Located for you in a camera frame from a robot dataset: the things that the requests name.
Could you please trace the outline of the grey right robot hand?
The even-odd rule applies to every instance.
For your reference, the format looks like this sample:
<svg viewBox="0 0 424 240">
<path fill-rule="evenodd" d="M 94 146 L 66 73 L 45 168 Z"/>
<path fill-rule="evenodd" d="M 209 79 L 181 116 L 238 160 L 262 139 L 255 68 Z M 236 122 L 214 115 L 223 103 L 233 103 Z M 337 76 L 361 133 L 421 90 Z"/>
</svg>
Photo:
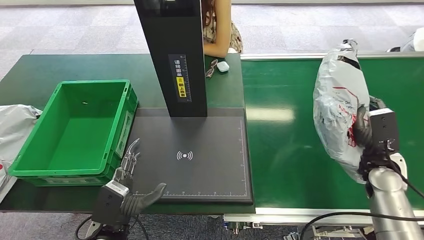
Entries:
<svg viewBox="0 0 424 240">
<path fill-rule="evenodd" d="M 386 104 L 379 98 L 369 96 L 371 110 L 386 108 Z M 356 121 L 352 125 L 353 137 L 357 146 L 370 149 L 373 147 L 372 128 L 365 124 L 365 116 L 368 110 L 364 104 L 360 104 L 356 111 Z"/>
</svg>

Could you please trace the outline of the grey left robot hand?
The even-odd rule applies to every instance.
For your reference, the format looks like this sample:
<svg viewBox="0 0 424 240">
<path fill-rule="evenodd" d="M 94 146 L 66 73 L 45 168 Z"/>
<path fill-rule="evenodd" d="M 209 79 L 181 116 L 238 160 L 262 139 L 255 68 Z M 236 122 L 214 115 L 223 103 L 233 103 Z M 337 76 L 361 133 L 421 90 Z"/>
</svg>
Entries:
<svg viewBox="0 0 424 240">
<path fill-rule="evenodd" d="M 135 139 L 126 149 L 121 160 L 120 167 L 115 170 L 113 180 L 118 183 L 118 186 L 125 187 L 120 212 L 125 217 L 134 217 L 139 215 L 144 209 L 157 202 L 165 193 L 167 184 L 159 183 L 153 191 L 148 194 L 140 195 L 132 193 L 135 168 L 140 156 L 136 152 L 140 146 L 140 139 Z"/>
</svg>

